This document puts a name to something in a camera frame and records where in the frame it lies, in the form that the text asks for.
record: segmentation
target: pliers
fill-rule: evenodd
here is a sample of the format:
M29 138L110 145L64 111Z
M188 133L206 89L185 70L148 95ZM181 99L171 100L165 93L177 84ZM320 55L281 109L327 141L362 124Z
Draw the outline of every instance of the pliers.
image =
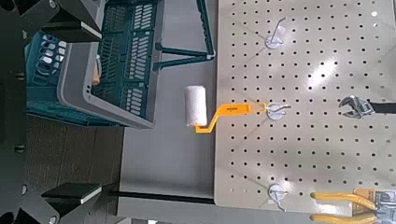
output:
M328 201L349 201L359 203L372 212L364 213L354 217L339 217L335 215L313 214L309 218L316 222L339 223L339 224L371 224L374 222L394 223L396 221L396 210L394 203L384 205L381 203L373 203L353 193L330 193L330 192L313 192L311 197L317 200Z
M361 99L358 96L350 95L344 98L338 107L350 105L352 111L346 112L343 115L348 118L362 119L374 113L378 114L396 114L396 104L377 104L367 100Z

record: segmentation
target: pegboard hook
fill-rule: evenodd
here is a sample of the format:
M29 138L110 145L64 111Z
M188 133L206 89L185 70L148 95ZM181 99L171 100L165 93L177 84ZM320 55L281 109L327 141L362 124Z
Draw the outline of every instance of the pegboard hook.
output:
M288 194L289 193L285 191L283 187L278 184L274 184L268 189L269 197L276 203L277 207L282 212L286 212L286 209L283 208L280 202L283 201Z
M280 19L277 22L276 28L274 30L274 33L271 36L268 36L268 38L265 40L265 45L269 48L269 49L277 49L280 45L283 44L283 40L280 39L278 36L276 36L276 33L279 31L280 29L280 23L282 21L284 21L286 19L286 17Z

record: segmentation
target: orange roller handle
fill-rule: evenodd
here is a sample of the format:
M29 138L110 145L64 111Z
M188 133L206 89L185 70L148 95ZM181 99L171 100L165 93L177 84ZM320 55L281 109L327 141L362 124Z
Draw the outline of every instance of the orange roller handle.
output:
M221 105L213 116L212 121L207 128L195 126L196 133L211 133L215 127L218 118L221 116L243 116L253 114L257 112L265 112L267 110L267 104L238 104L238 105Z

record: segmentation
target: white pegboard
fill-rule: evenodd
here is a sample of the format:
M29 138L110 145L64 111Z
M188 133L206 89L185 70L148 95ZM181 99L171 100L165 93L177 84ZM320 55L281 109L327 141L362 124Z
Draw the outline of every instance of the white pegboard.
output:
M348 203L319 203L312 191L396 189L396 116L349 119L338 108L350 94L396 102L392 0L219 0L218 105L292 105L264 114L220 118L215 201L277 210L267 190L279 184L294 212L350 214ZM265 47L283 17L279 49Z

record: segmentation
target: plastic crate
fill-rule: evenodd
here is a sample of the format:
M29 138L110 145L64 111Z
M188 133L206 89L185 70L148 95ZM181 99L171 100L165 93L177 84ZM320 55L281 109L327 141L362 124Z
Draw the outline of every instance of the plastic crate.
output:
M60 104L57 86L65 48L66 43L41 32L26 47L27 113L81 126L119 126Z
M146 118L157 1L110 1L105 8L101 83L92 94Z

